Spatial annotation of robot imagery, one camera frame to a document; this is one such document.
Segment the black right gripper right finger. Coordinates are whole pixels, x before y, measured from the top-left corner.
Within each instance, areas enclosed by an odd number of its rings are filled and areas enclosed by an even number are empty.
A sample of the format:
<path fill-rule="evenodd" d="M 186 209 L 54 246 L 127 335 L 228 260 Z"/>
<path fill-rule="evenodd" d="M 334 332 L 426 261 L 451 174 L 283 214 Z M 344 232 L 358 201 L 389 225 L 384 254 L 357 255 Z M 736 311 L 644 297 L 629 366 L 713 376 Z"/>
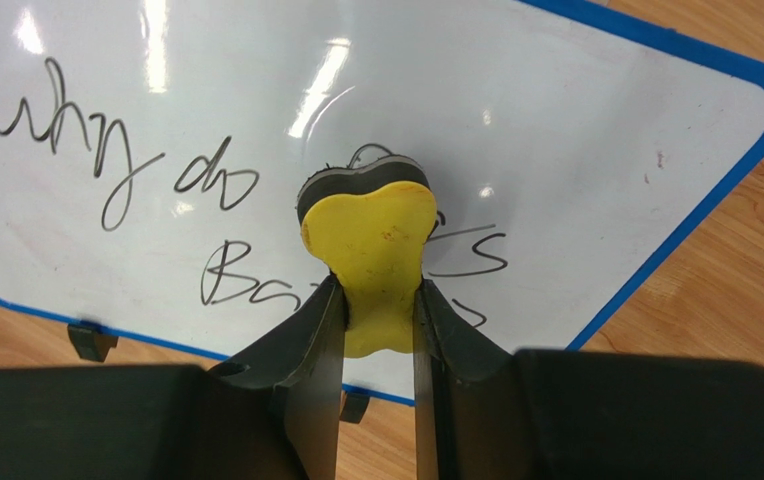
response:
<path fill-rule="evenodd" d="M 514 356 L 430 280 L 416 293 L 413 344 L 418 478 L 538 478 L 532 409 Z"/>

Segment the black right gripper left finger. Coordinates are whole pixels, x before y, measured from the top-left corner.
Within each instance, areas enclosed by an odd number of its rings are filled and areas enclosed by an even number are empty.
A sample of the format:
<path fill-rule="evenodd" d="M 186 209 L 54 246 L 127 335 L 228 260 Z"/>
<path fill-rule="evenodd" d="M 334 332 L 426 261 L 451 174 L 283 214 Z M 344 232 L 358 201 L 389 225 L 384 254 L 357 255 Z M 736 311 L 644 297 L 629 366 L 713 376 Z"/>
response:
<path fill-rule="evenodd" d="M 333 274 L 307 302 L 209 372 L 261 394 L 264 415 L 304 479 L 333 479 L 341 412 L 347 301 Z"/>

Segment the yellow bone-shaped eraser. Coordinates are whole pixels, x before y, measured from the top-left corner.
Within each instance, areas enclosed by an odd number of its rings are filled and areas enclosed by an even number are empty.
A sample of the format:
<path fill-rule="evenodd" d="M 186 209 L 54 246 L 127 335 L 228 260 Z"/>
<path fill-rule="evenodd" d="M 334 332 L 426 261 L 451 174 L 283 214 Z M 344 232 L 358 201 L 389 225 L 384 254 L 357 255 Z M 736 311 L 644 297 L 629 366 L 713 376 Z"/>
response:
<path fill-rule="evenodd" d="M 303 184 L 296 209 L 306 250 L 344 291 L 346 357 L 412 352 L 424 246 L 437 214 L 423 168 L 389 155 L 321 170 Z"/>

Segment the blue framed whiteboard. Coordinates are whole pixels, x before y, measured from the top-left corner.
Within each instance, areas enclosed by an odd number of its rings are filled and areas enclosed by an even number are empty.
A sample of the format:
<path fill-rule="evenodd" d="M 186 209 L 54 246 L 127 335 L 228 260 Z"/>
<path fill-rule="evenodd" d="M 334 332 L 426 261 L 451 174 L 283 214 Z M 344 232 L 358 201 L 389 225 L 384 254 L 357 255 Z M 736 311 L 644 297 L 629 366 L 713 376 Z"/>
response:
<path fill-rule="evenodd" d="M 0 1 L 0 305 L 228 357 L 326 275 L 305 180 L 386 150 L 456 310 L 578 348 L 764 157 L 764 63 L 587 1 Z"/>

